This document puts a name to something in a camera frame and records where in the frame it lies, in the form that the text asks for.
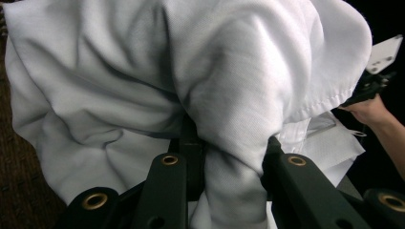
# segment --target white fabric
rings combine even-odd
[[[283,125],[343,103],[370,56],[341,0],[4,5],[13,127],[67,202],[146,178],[184,112],[208,142],[191,228],[267,228],[262,160]]]

